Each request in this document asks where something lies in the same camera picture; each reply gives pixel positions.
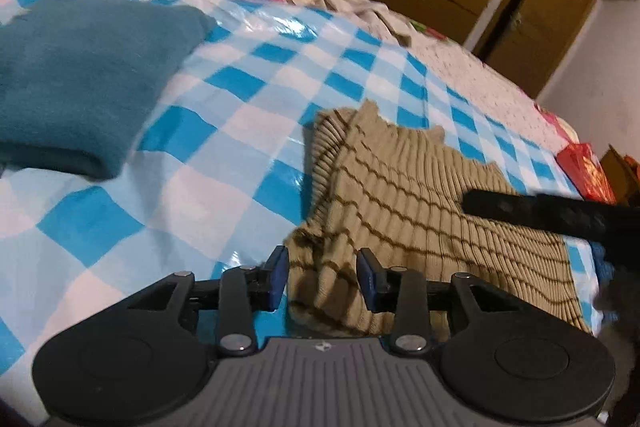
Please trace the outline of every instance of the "checkered plastic sheet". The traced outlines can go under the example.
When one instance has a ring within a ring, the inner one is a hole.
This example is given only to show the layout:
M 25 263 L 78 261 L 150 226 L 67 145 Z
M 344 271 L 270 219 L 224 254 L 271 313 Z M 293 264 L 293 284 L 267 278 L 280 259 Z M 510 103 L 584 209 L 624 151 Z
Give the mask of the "checkered plastic sheet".
M 0 0 L 0 22 L 36 1 Z M 496 162 L 522 192 L 577 195 L 549 151 L 338 16 L 263 0 L 143 1 L 190 4 L 219 25 L 171 80 L 123 173 L 92 183 L 7 169 L 0 180 L 0 396 L 31 421 L 46 416 L 30 367 L 50 336 L 170 272 L 208 279 L 260 263 L 301 222 L 321 107 L 371 98 L 400 125 L 443 126 L 449 146 Z M 590 247 L 567 244 L 597 329 Z M 284 301 L 258 317 L 262 338 L 285 333 Z

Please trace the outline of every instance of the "red package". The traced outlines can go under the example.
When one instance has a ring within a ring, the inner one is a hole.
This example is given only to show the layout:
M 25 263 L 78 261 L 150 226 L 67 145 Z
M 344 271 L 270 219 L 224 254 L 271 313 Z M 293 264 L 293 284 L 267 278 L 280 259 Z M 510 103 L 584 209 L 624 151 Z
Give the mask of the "red package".
M 585 200 L 616 204 L 611 185 L 589 143 L 571 143 L 556 161 Z

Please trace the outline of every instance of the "teal fabric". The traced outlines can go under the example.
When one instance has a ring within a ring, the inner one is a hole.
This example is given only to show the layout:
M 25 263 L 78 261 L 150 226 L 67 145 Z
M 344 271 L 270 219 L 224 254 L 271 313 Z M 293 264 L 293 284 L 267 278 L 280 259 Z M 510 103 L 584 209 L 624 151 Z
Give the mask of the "teal fabric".
M 40 0 L 0 27 L 0 164 L 108 179 L 215 21 L 133 0 Z

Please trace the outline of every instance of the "wooden door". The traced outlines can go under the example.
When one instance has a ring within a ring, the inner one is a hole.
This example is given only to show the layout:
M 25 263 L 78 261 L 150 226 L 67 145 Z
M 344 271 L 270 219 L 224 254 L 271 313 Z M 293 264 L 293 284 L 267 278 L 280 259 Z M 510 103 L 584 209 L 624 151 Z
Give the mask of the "wooden door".
M 535 98 L 595 0 L 521 0 L 486 63 Z

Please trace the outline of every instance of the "beige ribbed sweater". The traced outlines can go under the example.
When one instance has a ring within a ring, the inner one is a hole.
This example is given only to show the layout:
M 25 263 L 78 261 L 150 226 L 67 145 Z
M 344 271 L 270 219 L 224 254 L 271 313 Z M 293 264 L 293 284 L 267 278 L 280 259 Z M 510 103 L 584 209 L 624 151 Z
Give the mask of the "beige ribbed sweater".
M 467 216 L 469 188 L 514 194 L 494 164 L 443 145 L 442 128 L 386 123 L 372 102 L 318 113 L 310 217 L 286 240 L 289 312 L 332 335 L 388 333 L 393 315 L 372 314 L 358 289 L 356 252 L 449 281 L 467 271 L 589 331 L 558 235 Z M 432 312 L 446 337 L 446 317 Z

